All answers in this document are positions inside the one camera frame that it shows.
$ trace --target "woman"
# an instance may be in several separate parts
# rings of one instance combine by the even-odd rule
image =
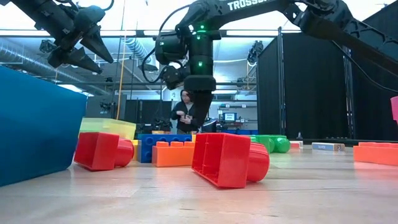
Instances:
[[[198,131],[197,121],[194,117],[195,105],[191,100],[191,93],[182,90],[180,93],[181,102],[178,102],[172,110],[171,119],[178,120],[177,134],[191,134]]]

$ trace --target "green building block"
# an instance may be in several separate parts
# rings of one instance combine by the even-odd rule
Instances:
[[[283,135],[261,134],[250,136],[250,138],[252,142],[263,144],[267,148],[268,153],[286,153],[290,149],[290,141]]]

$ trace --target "wooden floor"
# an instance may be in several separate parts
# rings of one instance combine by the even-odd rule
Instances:
[[[64,172],[0,188],[0,223],[398,222],[398,168],[353,163],[352,152],[273,154],[266,179],[218,190],[189,168]]]

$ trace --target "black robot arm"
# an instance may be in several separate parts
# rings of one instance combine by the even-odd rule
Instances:
[[[307,5],[305,11],[296,5],[298,2]],[[200,124],[216,88],[213,40],[221,39],[218,29],[229,22],[271,11],[283,13],[307,35],[345,45],[398,74],[398,41],[357,21],[342,0],[197,0],[189,6],[175,32],[160,34],[156,39],[155,53],[164,65],[183,59],[188,53],[190,75],[180,75],[179,81],[195,92],[195,105],[199,108],[195,116]]]
[[[0,4],[14,3],[36,22],[36,29],[46,30],[55,39],[54,43],[45,41],[40,46],[41,50],[47,50],[45,53],[50,53],[48,61],[51,66],[57,68],[66,63],[101,73],[100,67],[87,56],[84,48],[76,49],[75,45],[80,41],[81,45],[113,63],[100,36],[101,27],[97,26],[105,16],[104,9],[97,6],[78,8],[72,1],[58,1],[70,3],[70,6],[56,4],[52,0],[0,0]]]

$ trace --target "black jacket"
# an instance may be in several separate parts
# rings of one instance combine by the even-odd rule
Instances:
[[[190,115],[193,117],[191,124],[185,124],[183,122],[180,121],[180,115],[177,115],[177,111],[183,111],[185,114]],[[197,120],[195,119],[195,117],[193,116],[195,114],[195,104],[192,105],[191,109],[188,111],[187,106],[185,106],[185,103],[180,101],[178,102],[173,110],[172,110],[172,114],[171,114],[171,119],[172,120],[177,120],[177,129],[184,131],[184,132],[191,132],[191,131],[198,131],[198,126],[197,126]]]

